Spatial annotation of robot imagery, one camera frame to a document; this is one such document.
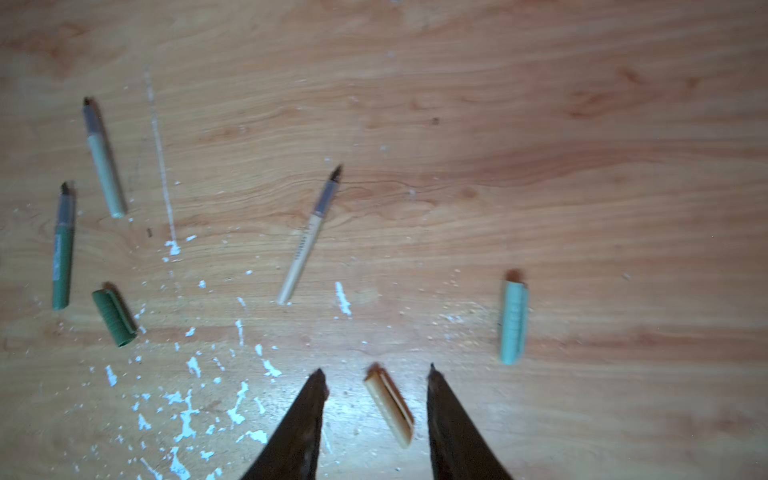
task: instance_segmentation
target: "pen nib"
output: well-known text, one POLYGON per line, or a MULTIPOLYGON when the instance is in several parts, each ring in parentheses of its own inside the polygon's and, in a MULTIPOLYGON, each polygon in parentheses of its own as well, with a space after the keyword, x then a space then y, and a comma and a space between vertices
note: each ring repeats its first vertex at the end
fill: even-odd
POLYGON ((339 183, 339 178, 340 178, 340 177, 341 177, 341 165, 339 165, 338 167, 336 167, 336 169, 333 171, 333 173, 331 173, 331 178, 330 178, 330 180, 331 180, 332 182, 337 182, 337 183, 339 183))

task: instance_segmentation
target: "wooden surface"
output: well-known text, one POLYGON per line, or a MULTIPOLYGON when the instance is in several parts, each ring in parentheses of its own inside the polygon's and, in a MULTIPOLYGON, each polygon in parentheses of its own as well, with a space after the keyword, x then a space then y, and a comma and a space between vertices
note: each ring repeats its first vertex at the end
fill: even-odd
POLYGON ((192 478, 219 467, 236 480, 262 448, 236 440, 271 435, 322 367, 318 477, 428 478, 434 362, 518 480, 768 478, 767 8, 4 2, 0 476, 151 480, 143 458, 176 479, 179 446, 192 478), (108 215, 85 95, 104 113, 130 218, 108 215), (293 304, 279 307, 339 163, 293 304), (64 180, 78 193, 73 290, 52 313, 64 180), (503 366, 510 268, 531 318, 525 357, 503 366), (90 298, 105 281, 144 312, 146 333, 122 349, 90 298), (264 375, 256 344, 281 376, 264 375), (374 361, 415 416, 407 450, 362 384, 374 361), (187 390, 190 408, 162 398, 187 390), (200 410, 196 436, 175 442, 186 409, 200 410))

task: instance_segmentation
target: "dark green marker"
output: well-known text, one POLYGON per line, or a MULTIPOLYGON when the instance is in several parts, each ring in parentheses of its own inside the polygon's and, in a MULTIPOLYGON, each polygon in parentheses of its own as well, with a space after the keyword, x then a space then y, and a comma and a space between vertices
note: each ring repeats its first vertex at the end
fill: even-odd
POLYGON ((72 270, 74 237, 74 198, 66 182, 61 184, 58 218, 53 243, 53 310, 69 305, 69 277, 72 270))

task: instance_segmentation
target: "white label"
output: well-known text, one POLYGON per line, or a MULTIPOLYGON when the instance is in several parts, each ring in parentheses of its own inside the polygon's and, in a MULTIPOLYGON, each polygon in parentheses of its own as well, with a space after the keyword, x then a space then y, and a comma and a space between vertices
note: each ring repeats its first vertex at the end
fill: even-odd
POLYGON ((53 250, 53 281, 61 277, 61 235, 56 235, 53 250))

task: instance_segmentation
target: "pen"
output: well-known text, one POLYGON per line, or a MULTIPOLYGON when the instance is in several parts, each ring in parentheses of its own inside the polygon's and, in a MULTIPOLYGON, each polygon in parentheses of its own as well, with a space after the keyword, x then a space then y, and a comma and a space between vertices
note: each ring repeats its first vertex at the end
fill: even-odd
POLYGON ((96 174, 107 201, 107 208, 113 218, 121 218, 125 215, 125 203, 120 192, 118 176, 114 171, 114 165, 109 155, 107 141, 104 139, 104 128, 96 113, 91 100, 83 98, 83 116, 85 127, 88 129, 88 146, 91 148, 91 156, 96 165, 96 174))
POLYGON ((277 304, 285 305, 288 299, 293 293, 293 288, 296 285, 296 281, 299 279, 301 269, 304 268, 306 258, 310 255, 312 245, 317 238, 317 232, 320 230, 320 225, 323 223, 323 218, 326 216, 328 206, 331 204, 331 198, 339 187, 339 178, 341 177, 341 165, 331 173, 330 178, 326 182, 326 187, 323 189, 323 193, 320 194, 320 199, 317 201, 315 210, 310 215, 310 222, 307 224, 304 230, 304 235, 301 237, 301 243, 299 249, 296 251, 296 256, 293 258, 293 264, 288 270, 286 281, 283 283, 283 288, 280 291, 280 295, 277 296, 277 304))
POLYGON ((53 249, 53 310, 69 305, 69 277, 72 268, 72 237, 74 236, 74 198, 61 184, 58 198, 58 218, 53 249))

